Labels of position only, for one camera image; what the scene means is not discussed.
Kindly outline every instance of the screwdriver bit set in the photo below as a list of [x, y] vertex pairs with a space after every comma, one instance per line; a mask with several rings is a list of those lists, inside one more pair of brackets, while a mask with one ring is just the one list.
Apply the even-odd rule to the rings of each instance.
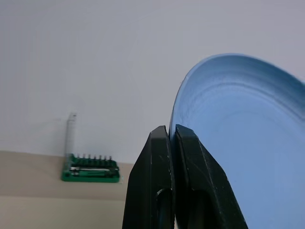
[[90, 155], [76, 157], [73, 154], [74, 132], [76, 114], [71, 113], [67, 122], [65, 162], [61, 173], [63, 181], [72, 182], [106, 182], [117, 183], [120, 181], [120, 169], [117, 163], [110, 156], [98, 158]]
[[111, 157], [102, 159], [102, 156], [91, 158], [84, 155], [80, 158], [71, 154], [66, 159], [61, 178], [63, 181], [117, 183], [120, 173]]

